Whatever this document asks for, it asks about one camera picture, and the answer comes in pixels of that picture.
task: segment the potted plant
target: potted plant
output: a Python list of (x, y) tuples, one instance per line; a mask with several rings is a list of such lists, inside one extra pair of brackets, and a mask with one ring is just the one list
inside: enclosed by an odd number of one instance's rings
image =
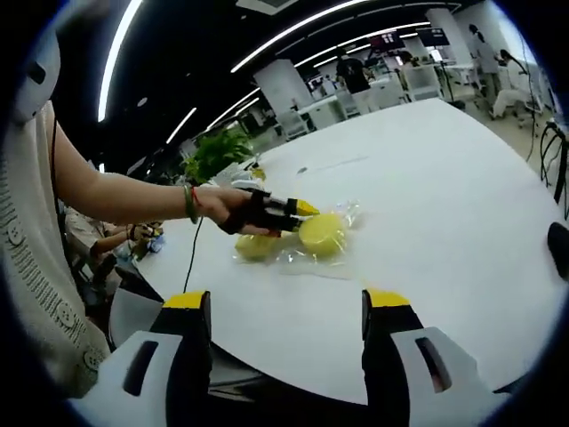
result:
[(239, 131), (223, 129), (197, 141), (194, 156), (184, 160), (186, 176), (198, 184), (209, 181), (232, 163), (244, 162), (252, 156), (247, 137)]

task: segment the yellow fruit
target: yellow fruit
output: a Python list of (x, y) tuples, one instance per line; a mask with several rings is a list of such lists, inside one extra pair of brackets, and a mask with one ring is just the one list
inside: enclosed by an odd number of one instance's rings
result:
[(270, 254), (276, 238), (241, 236), (235, 244), (237, 252), (248, 261), (262, 261)]
[(299, 230), (302, 244), (316, 256), (326, 257), (343, 251), (346, 230), (335, 213), (313, 216), (302, 223)]

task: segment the round table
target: round table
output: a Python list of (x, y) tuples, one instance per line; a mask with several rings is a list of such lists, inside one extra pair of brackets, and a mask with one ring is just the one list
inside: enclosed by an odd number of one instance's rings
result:
[[(212, 339), (266, 375), (365, 404), (361, 290), (407, 298), (478, 363), (496, 390), (525, 374), (555, 325), (566, 283), (549, 254), (563, 216), (504, 141), (440, 100), (405, 104), (309, 134), (263, 155), (268, 190), (326, 208), (357, 199), (350, 280), (286, 276), (234, 259), (236, 237), (204, 221), (188, 290), (212, 292)], [(306, 167), (305, 173), (298, 171)], [(140, 264), (180, 293), (195, 226), (167, 222)]]

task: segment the bracelet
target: bracelet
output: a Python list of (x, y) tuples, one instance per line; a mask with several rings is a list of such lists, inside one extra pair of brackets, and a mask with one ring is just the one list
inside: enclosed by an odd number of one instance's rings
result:
[(196, 187), (192, 187), (192, 198), (196, 200), (196, 205), (201, 206), (202, 204), (199, 201), (199, 198), (196, 196)]
[(188, 185), (184, 185), (184, 198), (186, 198), (186, 215), (194, 223), (197, 224), (197, 212), (194, 206), (193, 191)]

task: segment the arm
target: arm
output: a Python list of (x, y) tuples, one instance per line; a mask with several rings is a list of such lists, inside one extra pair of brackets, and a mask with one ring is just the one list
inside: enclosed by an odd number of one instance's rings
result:
[[(53, 124), (52, 110), (47, 118), (47, 123)], [(47, 132), (51, 144), (52, 126)], [(114, 224), (137, 224), (187, 217), (182, 187), (149, 184), (123, 175), (95, 171), (73, 147), (59, 125), (54, 164), (58, 197), (91, 218)], [(251, 199), (250, 193), (237, 189), (199, 187), (195, 192), (197, 214), (209, 217), (218, 225), (223, 224), (234, 209)], [(269, 234), (269, 230), (251, 224), (245, 224), (241, 232)]]
[(120, 233), (117, 233), (109, 238), (100, 238), (91, 247), (91, 256), (93, 258), (97, 258), (98, 256), (103, 255), (106, 252), (112, 251), (117, 246), (122, 245), (127, 240), (128, 240), (128, 235), (126, 231), (121, 231)]

